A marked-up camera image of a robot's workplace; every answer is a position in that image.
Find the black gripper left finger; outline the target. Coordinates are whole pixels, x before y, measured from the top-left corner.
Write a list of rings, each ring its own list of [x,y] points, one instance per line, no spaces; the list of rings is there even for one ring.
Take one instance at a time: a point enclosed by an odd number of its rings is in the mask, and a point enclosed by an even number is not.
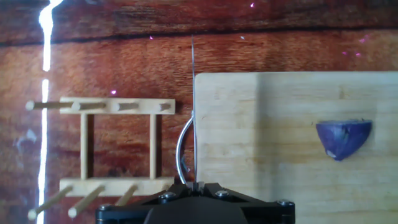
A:
[[[192,195],[192,189],[185,184],[173,184],[168,189],[141,200],[141,205],[160,205]]]

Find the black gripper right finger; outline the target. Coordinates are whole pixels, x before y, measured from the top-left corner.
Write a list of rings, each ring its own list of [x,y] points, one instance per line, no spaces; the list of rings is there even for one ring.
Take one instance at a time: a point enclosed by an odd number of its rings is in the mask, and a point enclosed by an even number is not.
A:
[[[222,187],[218,183],[198,184],[196,194],[201,197],[208,197],[231,203],[248,202],[242,196],[233,193],[231,190]]]

